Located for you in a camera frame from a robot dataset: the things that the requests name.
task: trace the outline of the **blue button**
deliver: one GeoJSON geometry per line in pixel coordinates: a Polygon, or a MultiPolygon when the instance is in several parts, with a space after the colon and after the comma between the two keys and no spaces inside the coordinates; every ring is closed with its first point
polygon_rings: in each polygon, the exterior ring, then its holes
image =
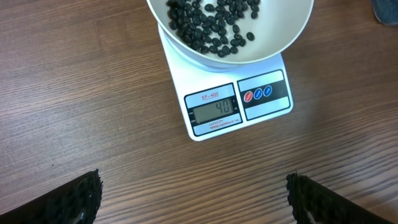
{"type": "Polygon", "coordinates": [[[258,100],[262,97],[262,89],[258,88],[257,90],[255,90],[254,92],[254,99],[258,100]]]}
{"type": "Polygon", "coordinates": [[[264,89],[264,96],[265,96],[265,97],[268,97],[269,95],[271,95],[271,93],[272,93],[272,87],[271,87],[271,86],[267,86],[267,87],[264,89]]]}

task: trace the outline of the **bowl rim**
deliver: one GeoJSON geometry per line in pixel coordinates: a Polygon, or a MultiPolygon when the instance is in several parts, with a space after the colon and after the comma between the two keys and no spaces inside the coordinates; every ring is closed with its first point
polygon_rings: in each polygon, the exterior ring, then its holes
{"type": "Polygon", "coordinates": [[[308,23],[308,20],[310,19],[311,12],[312,12],[312,9],[313,9],[314,0],[311,0],[311,6],[308,8],[307,18],[305,19],[305,22],[303,23],[303,26],[300,28],[300,31],[297,32],[296,36],[295,36],[289,43],[287,43],[284,47],[282,47],[280,50],[274,52],[274,53],[271,54],[271,55],[268,55],[268,56],[266,56],[266,57],[263,57],[263,58],[260,58],[260,59],[257,59],[257,60],[244,61],[244,62],[229,62],[229,61],[225,61],[225,60],[219,60],[219,59],[216,59],[216,58],[211,58],[211,57],[209,57],[209,56],[203,55],[203,54],[197,52],[196,50],[192,50],[192,49],[191,49],[190,47],[188,47],[185,43],[183,43],[180,39],[178,39],[175,35],[173,35],[173,34],[168,30],[168,28],[166,28],[166,27],[164,26],[164,24],[163,24],[162,22],[159,22],[160,19],[159,19],[159,17],[157,16],[157,14],[155,13],[155,11],[154,11],[154,9],[153,9],[153,7],[152,7],[152,4],[150,3],[150,0],[147,0],[147,3],[148,3],[148,6],[149,6],[149,8],[150,8],[150,11],[152,12],[152,15],[155,17],[157,23],[161,26],[161,28],[163,29],[163,31],[165,31],[171,38],[173,38],[174,41],[176,41],[176,42],[177,42],[178,44],[180,44],[182,47],[184,47],[185,49],[191,51],[191,53],[196,54],[196,55],[199,56],[199,57],[203,57],[203,58],[205,58],[205,59],[208,59],[208,60],[217,62],[217,63],[223,63],[223,64],[227,64],[227,65],[245,65],[245,64],[260,62],[260,61],[263,61],[263,60],[265,60],[265,59],[271,58],[271,57],[273,57],[273,56],[275,56],[275,55],[281,53],[282,51],[284,51],[284,50],[285,50],[287,47],[289,47],[290,45],[292,45],[293,42],[294,42],[295,40],[297,40],[297,38],[299,37],[299,35],[303,32],[305,26],[306,26],[307,23],[308,23]]]}

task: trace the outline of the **red button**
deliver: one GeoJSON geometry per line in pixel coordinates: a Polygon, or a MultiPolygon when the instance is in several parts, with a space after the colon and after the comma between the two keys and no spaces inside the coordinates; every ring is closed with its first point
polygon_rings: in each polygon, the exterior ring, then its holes
{"type": "Polygon", "coordinates": [[[246,103],[249,103],[251,101],[251,99],[253,99],[253,92],[252,91],[248,91],[244,94],[244,101],[246,103]]]}

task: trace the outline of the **digital kitchen scale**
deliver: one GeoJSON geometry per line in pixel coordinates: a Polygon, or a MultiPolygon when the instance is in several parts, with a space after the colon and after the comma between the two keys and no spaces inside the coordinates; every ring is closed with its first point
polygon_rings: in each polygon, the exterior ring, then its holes
{"type": "Polygon", "coordinates": [[[193,140],[213,138],[292,110],[292,93],[281,54],[227,71],[184,57],[161,26],[159,34],[193,140]]]}

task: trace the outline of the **wooden table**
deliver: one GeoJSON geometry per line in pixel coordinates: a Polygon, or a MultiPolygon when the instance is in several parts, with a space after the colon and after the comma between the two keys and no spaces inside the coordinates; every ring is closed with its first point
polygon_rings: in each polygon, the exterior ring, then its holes
{"type": "Polygon", "coordinates": [[[369,1],[317,0],[293,111],[193,142],[145,1],[2,0],[0,213],[98,168],[96,223],[290,223],[298,171],[398,222],[397,46],[369,1]]]}

